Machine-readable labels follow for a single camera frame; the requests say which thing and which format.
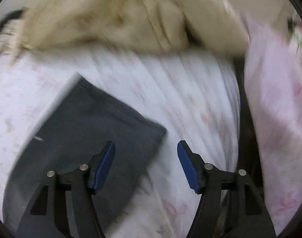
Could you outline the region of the dark grey pants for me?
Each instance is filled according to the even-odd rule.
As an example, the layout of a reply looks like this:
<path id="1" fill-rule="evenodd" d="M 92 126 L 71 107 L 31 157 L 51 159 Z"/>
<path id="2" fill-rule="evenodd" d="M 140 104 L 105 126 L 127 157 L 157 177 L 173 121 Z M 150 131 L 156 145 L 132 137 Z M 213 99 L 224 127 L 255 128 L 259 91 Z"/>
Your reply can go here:
<path id="1" fill-rule="evenodd" d="M 16 236 L 28 203 L 49 171 L 72 172 L 111 141 L 116 147 L 113 163 L 103 188 L 92 196 L 105 235 L 133 197 L 165 134 L 163 126 L 80 77 L 12 169 L 3 199 L 5 226 Z"/>

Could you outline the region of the white floral bed sheet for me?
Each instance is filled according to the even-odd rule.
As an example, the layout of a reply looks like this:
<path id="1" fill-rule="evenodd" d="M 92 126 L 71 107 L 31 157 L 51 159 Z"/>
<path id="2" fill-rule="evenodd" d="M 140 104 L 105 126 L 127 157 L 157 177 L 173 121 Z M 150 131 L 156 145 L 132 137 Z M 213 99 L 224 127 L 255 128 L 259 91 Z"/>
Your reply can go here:
<path id="1" fill-rule="evenodd" d="M 204 161 L 238 163 L 239 90 L 232 62 L 201 48 L 167 55 L 103 46 L 0 56 L 0 218 L 5 188 L 26 145 L 80 77 L 163 126 L 159 153 L 107 237 L 185 237 L 199 196 L 176 147 L 185 140 Z"/>

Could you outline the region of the pink floral pillow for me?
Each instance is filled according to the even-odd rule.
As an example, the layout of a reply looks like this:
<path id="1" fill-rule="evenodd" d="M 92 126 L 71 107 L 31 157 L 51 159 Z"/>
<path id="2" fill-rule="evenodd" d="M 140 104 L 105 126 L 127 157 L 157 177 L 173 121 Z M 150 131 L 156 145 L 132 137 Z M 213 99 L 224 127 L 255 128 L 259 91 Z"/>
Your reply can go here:
<path id="1" fill-rule="evenodd" d="M 245 93 L 253 119 L 264 198 L 275 232 L 302 216 L 302 59 L 265 24 L 247 18 Z"/>

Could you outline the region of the beige crumpled blanket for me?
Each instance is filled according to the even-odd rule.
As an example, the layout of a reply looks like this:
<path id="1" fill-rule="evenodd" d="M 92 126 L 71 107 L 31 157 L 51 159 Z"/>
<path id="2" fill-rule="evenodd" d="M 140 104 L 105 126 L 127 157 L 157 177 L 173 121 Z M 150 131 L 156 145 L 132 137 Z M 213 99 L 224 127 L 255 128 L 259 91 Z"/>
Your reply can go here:
<path id="1" fill-rule="evenodd" d="M 179 51 L 195 40 L 230 57 L 250 43 L 245 17 L 288 36 L 288 0 L 30 0 L 0 32 L 0 54 L 99 41 L 139 52 Z"/>

